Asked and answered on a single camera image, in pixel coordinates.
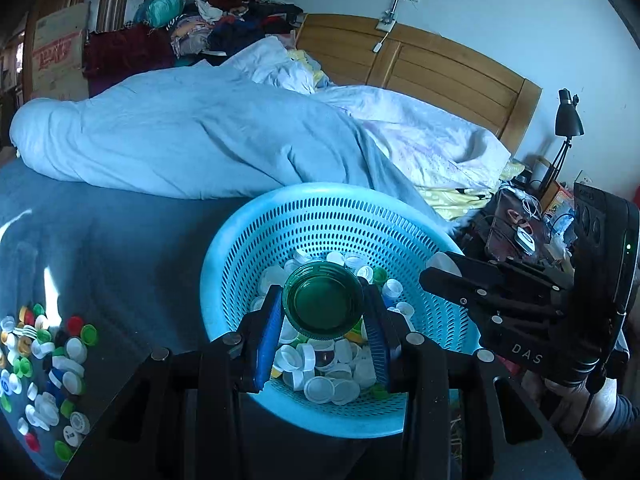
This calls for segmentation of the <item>person right hand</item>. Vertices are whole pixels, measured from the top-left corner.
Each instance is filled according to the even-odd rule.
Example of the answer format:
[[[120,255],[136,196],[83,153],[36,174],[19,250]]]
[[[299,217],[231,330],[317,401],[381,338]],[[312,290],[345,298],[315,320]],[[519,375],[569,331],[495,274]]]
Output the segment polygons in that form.
[[[576,429],[578,436],[595,436],[608,424],[617,403],[617,380],[612,378],[591,394],[586,384],[564,387],[528,370],[522,387],[555,429],[567,436]]]

